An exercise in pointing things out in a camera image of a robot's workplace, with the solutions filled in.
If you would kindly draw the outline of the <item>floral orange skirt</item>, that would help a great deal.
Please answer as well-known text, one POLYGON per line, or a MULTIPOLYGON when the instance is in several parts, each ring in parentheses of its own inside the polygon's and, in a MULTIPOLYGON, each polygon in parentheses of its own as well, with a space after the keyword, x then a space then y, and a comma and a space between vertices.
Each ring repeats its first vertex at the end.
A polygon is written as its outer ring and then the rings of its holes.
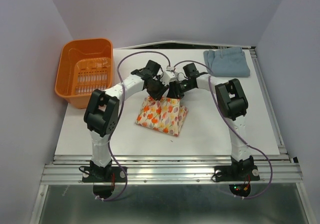
POLYGON ((179 136, 188 114, 187 107, 179 99, 163 97, 144 99, 135 123, 171 136, 179 136))

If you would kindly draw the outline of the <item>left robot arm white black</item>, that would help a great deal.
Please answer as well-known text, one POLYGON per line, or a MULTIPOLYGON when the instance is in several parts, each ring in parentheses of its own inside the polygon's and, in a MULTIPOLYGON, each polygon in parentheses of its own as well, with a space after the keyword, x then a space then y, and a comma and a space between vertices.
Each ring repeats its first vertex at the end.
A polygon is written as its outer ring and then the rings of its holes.
POLYGON ((161 65, 149 60, 144 68, 136 69, 119 84, 96 89, 91 94, 84 122, 91 136, 92 157, 89 166, 80 167, 84 183, 109 182, 112 179, 110 139, 119 122, 120 108, 132 95, 147 90, 153 99, 159 99, 168 89, 160 75, 161 65))

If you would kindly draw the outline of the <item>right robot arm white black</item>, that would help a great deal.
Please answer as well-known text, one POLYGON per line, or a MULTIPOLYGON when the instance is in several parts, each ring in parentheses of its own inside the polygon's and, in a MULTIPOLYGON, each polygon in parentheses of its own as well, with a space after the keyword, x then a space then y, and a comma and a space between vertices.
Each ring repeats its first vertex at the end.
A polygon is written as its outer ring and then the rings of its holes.
POLYGON ((215 166, 212 181, 241 182, 259 181, 259 171, 254 164, 247 143, 245 120, 248 100, 238 79, 220 80, 208 73, 200 73, 194 63, 183 67, 186 79, 169 83, 168 97, 181 99, 187 91, 203 89, 210 91, 218 112, 228 126, 231 141, 231 164, 215 166))

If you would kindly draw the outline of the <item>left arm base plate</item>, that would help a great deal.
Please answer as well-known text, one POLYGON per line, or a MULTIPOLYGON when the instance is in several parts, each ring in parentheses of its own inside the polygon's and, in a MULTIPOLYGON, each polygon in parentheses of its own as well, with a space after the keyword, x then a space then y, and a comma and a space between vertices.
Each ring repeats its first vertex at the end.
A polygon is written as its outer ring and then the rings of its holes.
POLYGON ((82 173, 82 182, 93 184, 92 192, 96 200, 111 202, 118 199, 128 185, 127 167, 113 166, 110 162, 105 168, 90 166, 80 166, 78 169, 82 173), (124 188, 115 193, 116 184, 124 184, 124 188))

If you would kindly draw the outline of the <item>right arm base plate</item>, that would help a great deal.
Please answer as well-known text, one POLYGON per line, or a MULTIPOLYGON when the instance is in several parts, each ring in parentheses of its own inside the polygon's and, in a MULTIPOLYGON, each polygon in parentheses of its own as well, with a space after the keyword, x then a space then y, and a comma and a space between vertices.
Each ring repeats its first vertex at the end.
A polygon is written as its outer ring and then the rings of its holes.
POLYGON ((260 174, 254 164, 235 162, 229 166, 215 166, 211 180, 215 183, 230 182, 231 193, 245 199, 251 192, 251 182, 259 181, 260 174))

